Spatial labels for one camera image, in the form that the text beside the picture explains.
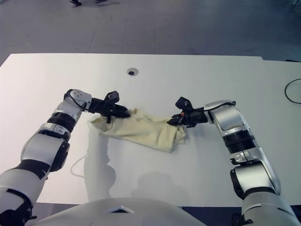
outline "fabric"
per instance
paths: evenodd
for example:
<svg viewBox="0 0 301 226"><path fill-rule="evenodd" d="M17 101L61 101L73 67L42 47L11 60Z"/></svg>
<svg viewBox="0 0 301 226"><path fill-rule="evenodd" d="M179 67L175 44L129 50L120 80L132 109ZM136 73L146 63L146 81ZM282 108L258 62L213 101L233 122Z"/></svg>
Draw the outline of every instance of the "fabric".
<svg viewBox="0 0 301 226"><path fill-rule="evenodd" d="M129 110L129 113L129 118L112 117L110 124L101 116L92 121L92 125L103 136L121 138L164 152L171 152L176 144L184 144L186 134L183 126L167 124L170 118L153 117L137 108Z"/></svg>

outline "towel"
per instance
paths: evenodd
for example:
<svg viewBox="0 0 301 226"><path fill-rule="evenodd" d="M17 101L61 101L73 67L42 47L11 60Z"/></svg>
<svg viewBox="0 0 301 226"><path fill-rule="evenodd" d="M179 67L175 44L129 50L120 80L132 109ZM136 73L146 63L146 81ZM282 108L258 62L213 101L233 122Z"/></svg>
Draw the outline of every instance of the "towel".
<svg viewBox="0 0 301 226"><path fill-rule="evenodd" d="M91 123L100 135L128 140L164 152L170 153L174 145L184 144L186 134L183 126L167 124L170 118L153 117L137 108L128 111L131 117L112 117L110 124L102 116Z"/></svg>

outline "table surface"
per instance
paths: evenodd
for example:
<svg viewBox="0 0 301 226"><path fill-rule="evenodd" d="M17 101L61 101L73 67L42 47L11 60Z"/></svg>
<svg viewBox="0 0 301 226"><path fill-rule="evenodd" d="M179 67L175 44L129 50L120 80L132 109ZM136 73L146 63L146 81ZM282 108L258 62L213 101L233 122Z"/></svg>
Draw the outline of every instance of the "table surface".
<svg viewBox="0 0 301 226"><path fill-rule="evenodd" d="M137 76L127 74L131 67ZM0 68L0 173L19 164L23 145L69 89L100 99L117 90L119 104L162 117L180 112L174 105L180 96L194 107L231 99L278 173L282 194L300 204L301 108L284 96L285 85L300 75L299 63L251 56L13 54ZM178 206L241 205L214 125L188 129L186 144L164 153L100 137L89 124L95 117L82 114L65 166L49 175L39 202L149 197Z"/></svg>

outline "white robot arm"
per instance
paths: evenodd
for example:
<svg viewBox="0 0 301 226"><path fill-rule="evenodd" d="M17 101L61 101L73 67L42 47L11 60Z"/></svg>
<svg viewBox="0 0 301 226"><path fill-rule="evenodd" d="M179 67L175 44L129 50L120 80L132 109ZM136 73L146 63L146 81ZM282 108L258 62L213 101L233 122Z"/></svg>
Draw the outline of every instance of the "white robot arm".
<svg viewBox="0 0 301 226"><path fill-rule="evenodd" d="M24 145L21 163L0 175L0 225L22 226L32 219L36 203L50 172L59 170L66 160L70 134L82 111L100 113L110 122L111 116L129 117L127 109L116 105L118 92L104 100L71 89L55 109L47 123Z"/></svg>
<svg viewBox="0 0 301 226"><path fill-rule="evenodd" d="M230 176L235 193L243 200L240 225L301 225L280 195L279 178L235 102L222 100L194 109L181 97L175 105L182 112L172 116L169 124L188 128L198 123L215 124L232 164L238 165Z"/></svg>

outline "floor tile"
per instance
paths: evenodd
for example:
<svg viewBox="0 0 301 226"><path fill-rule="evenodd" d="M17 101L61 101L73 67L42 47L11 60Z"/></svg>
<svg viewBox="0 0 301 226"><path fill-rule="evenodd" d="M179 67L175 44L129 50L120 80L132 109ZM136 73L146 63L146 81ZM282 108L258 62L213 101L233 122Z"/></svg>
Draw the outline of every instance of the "floor tile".
<svg viewBox="0 0 301 226"><path fill-rule="evenodd" d="M154 45L124 45L121 53L126 54L154 54Z"/></svg>
<svg viewBox="0 0 301 226"><path fill-rule="evenodd" d="M122 45L114 45L114 44L107 44L107 45L91 45L89 48L88 53L121 53Z"/></svg>
<svg viewBox="0 0 301 226"><path fill-rule="evenodd" d="M155 54L190 55L186 45L156 45Z"/></svg>

